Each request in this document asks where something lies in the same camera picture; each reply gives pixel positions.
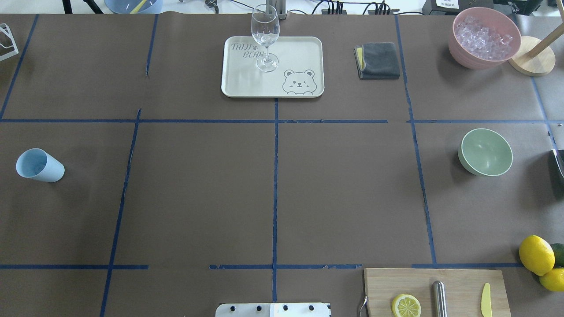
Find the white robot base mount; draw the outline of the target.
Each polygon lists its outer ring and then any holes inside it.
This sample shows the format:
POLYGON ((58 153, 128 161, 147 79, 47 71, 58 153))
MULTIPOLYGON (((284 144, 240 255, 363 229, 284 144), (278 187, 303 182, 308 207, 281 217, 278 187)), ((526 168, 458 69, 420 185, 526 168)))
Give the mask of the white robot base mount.
POLYGON ((330 304, 322 302, 224 303, 216 317, 331 317, 330 304))

